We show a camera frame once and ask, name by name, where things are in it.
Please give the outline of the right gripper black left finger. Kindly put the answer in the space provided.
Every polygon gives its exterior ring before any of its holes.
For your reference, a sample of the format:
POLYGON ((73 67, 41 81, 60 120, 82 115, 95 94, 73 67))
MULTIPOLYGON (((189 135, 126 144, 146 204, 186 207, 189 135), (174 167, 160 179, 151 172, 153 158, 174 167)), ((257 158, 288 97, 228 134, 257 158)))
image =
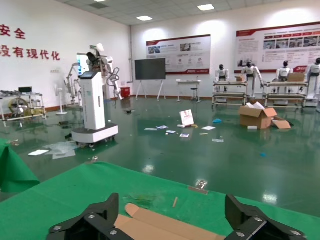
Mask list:
POLYGON ((104 202, 90 204, 82 214, 53 225, 48 240, 129 240, 115 223, 119 215, 119 194, 104 202))

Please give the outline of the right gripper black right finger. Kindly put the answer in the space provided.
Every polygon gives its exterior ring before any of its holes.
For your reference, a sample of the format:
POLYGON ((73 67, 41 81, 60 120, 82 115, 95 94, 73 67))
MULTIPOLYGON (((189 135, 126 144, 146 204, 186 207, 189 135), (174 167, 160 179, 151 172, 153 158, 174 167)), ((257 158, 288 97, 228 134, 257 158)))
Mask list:
POLYGON ((239 202, 235 196, 225 197, 225 218, 233 231, 227 240, 305 240, 295 228, 269 218, 258 207, 239 202))

